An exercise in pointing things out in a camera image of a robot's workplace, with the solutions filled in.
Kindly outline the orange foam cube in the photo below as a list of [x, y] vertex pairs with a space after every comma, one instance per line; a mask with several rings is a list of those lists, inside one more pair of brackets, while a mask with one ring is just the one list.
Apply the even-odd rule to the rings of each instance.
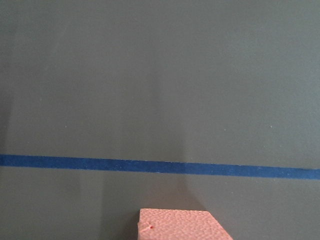
[[231, 240], [208, 211], [142, 208], [137, 224], [139, 240]]

